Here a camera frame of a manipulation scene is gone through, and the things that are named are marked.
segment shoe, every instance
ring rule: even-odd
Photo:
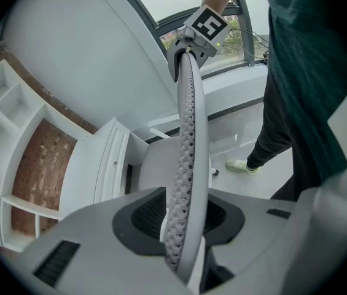
[[[247,173],[250,175],[255,175],[259,171],[259,167],[255,168],[254,170],[250,170],[247,167],[246,160],[227,160],[225,166],[230,170],[237,171],[238,173]]]

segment green shirt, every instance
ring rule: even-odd
[[[324,0],[268,1],[269,73],[325,180],[347,167],[327,124],[347,95],[347,46]]]

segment window frame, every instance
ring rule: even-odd
[[[160,36],[165,35],[166,33],[169,33],[170,31],[173,31],[179,27],[182,27],[184,25],[185,20],[188,19],[199,8],[193,7],[191,9],[183,10],[156,22],[141,0],[127,1],[131,4],[134,10],[141,17],[147,29],[150,31],[151,35],[156,41],[157,45],[161,49],[165,58],[166,49],[160,39]],[[249,16],[246,0],[233,0],[233,2],[230,2],[222,13],[222,16],[229,15],[237,16],[240,28],[252,31],[251,19]],[[244,61],[226,68],[218,69],[217,71],[206,73],[202,76],[202,79],[207,79],[209,77],[216,76],[220,73],[224,73],[243,66],[255,66],[255,48],[254,38],[252,34],[241,34],[241,40],[243,43],[243,47],[248,51],[244,51]]]

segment drawer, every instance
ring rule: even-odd
[[[109,136],[99,168],[94,203],[120,197],[120,184],[130,132],[116,122]]]

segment cable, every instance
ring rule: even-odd
[[[259,36],[261,39],[263,39],[265,42],[267,42],[267,43],[269,44],[269,42],[268,42],[266,39],[264,39],[261,35],[255,33],[254,31],[251,31],[250,29],[246,29],[246,28],[232,28],[231,31],[244,31],[244,32],[246,32],[246,33],[248,33],[248,34],[249,34],[249,32],[252,32],[252,33],[254,33],[255,35]]]
[[[228,34],[230,37],[232,37],[238,44],[239,44],[239,46],[241,47],[241,48],[243,48],[243,50],[246,52],[246,53],[248,53],[250,56],[252,56],[252,57],[254,57],[254,58],[256,58],[256,59],[262,59],[262,60],[265,60],[266,58],[260,58],[260,57],[257,57],[257,56],[254,56],[251,52],[249,52],[247,49],[245,49],[244,47],[243,47],[243,45],[236,39],[236,38],[234,38],[232,35],[230,35],[230,34]]]

